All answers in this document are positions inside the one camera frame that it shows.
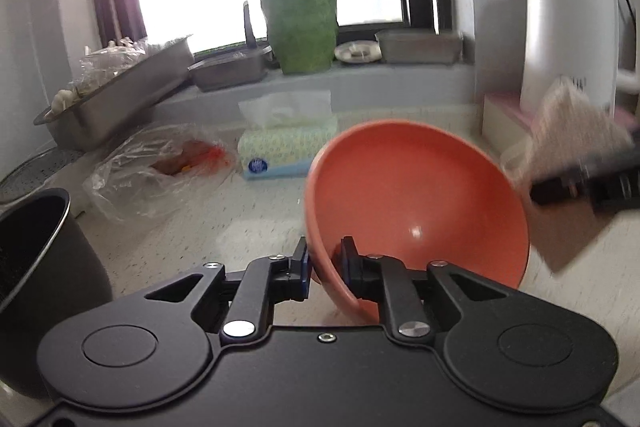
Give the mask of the small steel tray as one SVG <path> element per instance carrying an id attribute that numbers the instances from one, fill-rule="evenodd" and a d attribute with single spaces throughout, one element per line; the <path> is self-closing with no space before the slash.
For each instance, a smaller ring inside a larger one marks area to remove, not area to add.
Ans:
<path id="1" fill-rule="evenodd" d="M 458 32 L 426 29 L 386 29 L 375 34 L 383 60 L 390 64 L 452 65 L 462 57 L 463 36 Z"/>
<path id="2" fill-rule="evenodd" d="M 203 92 L 239 87 L 262 80 L 271 57 L 271 46 L 226 52 L 193 64 L 189 76 Z"/>

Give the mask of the round metal lid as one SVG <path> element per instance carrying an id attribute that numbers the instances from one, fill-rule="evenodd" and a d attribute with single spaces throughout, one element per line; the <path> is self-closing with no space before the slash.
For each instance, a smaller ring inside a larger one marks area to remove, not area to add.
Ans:
<path id="1" fill-rule="evenodd" d="M 334 57 L 347 65 L 371 64 L 382 60 L 382 51 L 376 41 L 349 41 L 335 48 Z"/>

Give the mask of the white electric kettle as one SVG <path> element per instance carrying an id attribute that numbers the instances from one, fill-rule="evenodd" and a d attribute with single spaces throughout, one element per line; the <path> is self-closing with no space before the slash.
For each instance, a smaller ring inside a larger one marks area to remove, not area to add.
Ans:
<path id="1" fill-rule="evenodd" d="M 527 0 L 521 110 L 536 114 L 563 77 L 612 112 L 617 89 L 639 91 L 639 73 L 618 67 L 619 38 L 618 0 Z"/>

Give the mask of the small steel tray right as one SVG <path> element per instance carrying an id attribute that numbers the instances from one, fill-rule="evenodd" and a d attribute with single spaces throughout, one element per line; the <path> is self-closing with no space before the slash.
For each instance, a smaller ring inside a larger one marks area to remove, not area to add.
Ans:
<path id="1" fill-rule="evenodd" d="M 452 65 L 462 57 L 463 36 L 458 32 L 426 29 L 386 29 L 375 34 L 383 60 L 390 64 Z"/>

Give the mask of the small steel tray left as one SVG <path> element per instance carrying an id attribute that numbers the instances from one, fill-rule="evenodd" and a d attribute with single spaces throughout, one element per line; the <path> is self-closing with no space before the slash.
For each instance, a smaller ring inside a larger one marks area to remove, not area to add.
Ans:
<path id="1" fill-rule="evenodd" d="M 193 64 L 189 76 L 203 92 L 239 87 L 262 80 L 271 57 L 271 46 L 226 52 Z"/>

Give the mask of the blue patterned sponge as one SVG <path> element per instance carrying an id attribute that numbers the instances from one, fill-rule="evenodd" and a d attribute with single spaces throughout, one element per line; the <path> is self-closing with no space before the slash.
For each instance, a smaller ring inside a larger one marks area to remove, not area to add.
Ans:
<path id="1" fill-rule="evenodd" d="M 610 114 L 591 105 L 566 77 L 556 78 L 534 118 L 521 156 L 502 167 L 525 209 L 529 242 L 553 273 L 567 268 L 612 223 L 585 199 L 541 206 L 529 196 L 532 185 L 576 167 L 582 160 L 629 150 L 630 132 Z"/>

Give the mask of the black rice cooker pot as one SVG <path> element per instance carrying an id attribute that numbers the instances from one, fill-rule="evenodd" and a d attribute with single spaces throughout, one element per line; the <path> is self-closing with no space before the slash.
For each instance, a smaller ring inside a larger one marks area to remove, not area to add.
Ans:
<path id="1" fill-rule="evenodd" d="M 47 188 L 2 213 L 0 237 L 1 381 L 43 398 L 40 340 L 69 317 L 109 303 L 111 283 L 62 188 Z"/>

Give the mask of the green flower pot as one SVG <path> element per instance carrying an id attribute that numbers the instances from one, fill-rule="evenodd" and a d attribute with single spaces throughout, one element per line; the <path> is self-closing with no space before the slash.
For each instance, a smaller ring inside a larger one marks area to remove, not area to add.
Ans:
<path id="1" fill-rule="evenodd" d="M 267 39 L 283 74 L 331 67 L 338 33 L 336 0 L 260 0 Z"/>

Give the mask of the coral footed bowl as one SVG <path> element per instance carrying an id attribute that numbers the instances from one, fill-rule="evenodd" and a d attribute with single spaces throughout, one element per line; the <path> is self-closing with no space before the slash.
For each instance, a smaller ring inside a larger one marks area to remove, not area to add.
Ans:
<path id="1" fill-rule="evenodd" d="M 422 270 L 442 260 L 517 288 L 529 257 L 520 195 L 479 148 L 429 124 L 386 119 L 334 136 L 311 163 L 304 192 L 314 274 L 337 309 L 359 323 L 378 310 L 338 272 L 343 237 L 362 255 Z"/>

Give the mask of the tissue pack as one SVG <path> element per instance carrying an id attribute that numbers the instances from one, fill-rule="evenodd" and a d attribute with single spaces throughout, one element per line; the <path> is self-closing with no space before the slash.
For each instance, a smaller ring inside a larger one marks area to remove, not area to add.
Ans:
<path id="1" fill-rule="evenodd" d="M 239 104 L 247 127 L 238 141 L 246 179 L 306 176 L 338 133 L 329 90 L 271 93 Z"/>

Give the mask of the clear plastic bag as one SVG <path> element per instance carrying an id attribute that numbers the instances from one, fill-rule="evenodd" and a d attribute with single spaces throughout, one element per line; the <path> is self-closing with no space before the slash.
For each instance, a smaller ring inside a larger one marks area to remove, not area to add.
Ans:
<path id="1" fill-rule="evenodd" d="M 200 124 L 145 127 L 93 168 L 84 182 L 91 204 L 119 225 L 160 221 L 228 178 L 238 155 Z"/>

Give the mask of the large steel tray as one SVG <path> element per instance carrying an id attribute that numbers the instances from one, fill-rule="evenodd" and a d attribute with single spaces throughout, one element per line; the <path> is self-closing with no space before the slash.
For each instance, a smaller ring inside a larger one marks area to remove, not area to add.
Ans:
<path id="1" fill-rule="evenodd" d="M 179 39 L 61 114 L 44 110 L 34 119 L 34 125 L 46 127 L 58 147 L 90 152 L 130 127 L 145 109 L 183 84 L 192 63 L 188 40 Z"/>

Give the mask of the pink box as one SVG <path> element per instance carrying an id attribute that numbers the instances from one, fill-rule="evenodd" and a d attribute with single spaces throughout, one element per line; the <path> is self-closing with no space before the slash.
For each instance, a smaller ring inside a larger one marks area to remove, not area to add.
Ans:
<path id="1" fill-rule="evenodd" d="M 483 138 L 511 158 L 537 153 L 574 158 L 615 150 L 629 145 L 638 130 L 636 116 L 623 109 L 608 115 L 573 89 L 552 92 L 534 115 L 521 109 L 514 94 L 488 94 L 484 100 Z"/>

